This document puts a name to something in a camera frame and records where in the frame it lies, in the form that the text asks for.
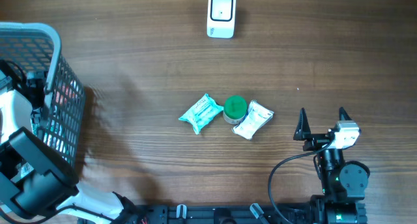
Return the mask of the white tissue pack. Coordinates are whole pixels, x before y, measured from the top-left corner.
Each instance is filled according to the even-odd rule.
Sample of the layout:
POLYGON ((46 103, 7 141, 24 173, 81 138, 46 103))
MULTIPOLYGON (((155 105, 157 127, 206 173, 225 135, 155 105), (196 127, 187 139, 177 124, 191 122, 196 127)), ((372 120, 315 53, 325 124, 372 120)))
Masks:
POLYGON ((273 116, 273 111, 263 107, 256 100, 252 100, 243 121, 232 128, 232 131, 247 140, 251 140, 256 131, 270 121, 273 116))

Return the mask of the green lid jar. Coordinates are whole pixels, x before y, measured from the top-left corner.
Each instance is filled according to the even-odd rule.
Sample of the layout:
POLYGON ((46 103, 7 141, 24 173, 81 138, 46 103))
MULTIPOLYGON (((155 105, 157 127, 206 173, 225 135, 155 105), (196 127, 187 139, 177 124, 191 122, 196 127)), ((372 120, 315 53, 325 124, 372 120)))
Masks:
POLYGON ((223 118, 229 124, 239 124, 246 116, 248 110, 247 101, 239 96, 230 96, 223 107, 223 118))

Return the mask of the teal wet wipes pack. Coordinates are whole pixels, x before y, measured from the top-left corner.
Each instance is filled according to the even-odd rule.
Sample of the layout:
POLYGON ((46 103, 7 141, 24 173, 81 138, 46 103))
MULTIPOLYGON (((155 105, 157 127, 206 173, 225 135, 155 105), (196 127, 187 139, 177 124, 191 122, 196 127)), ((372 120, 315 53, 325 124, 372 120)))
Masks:
POLYGON ((195 134, 199 135, 201 130, 222 111, 223 106, 218 105, 208 94, 204 94, 201 99, 179 117, 179 120, 190 123, 195 134))

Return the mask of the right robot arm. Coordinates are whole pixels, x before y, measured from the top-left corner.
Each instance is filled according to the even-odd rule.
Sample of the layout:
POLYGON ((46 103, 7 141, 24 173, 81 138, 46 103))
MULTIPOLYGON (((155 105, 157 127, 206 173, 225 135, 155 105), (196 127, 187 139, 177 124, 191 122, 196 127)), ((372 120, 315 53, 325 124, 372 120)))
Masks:
POLYGON ((356 144, 361 129, 343 107, 339 120, 326 133, 312 133, 306 110, 300 110, 293 136, 303 141, 303 151, 314 155, 313 164, 323 190, 309 202, 311 223, 366 223, 365 198, 369 168, 359 161, 345 161, 343 151, 356 144))

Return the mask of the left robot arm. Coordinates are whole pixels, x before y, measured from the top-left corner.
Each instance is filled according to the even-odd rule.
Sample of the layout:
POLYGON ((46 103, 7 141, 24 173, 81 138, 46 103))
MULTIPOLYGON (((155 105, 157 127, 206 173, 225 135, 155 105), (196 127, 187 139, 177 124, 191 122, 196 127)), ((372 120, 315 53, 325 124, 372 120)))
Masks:
POLYGON ((59 214, 92 223, 142 219, 126 197, 81 183, 71 165, 33 134, 31 114, 43 93, 34 93, 15 67, 1 61, 1 202, 26 223, 59 214))

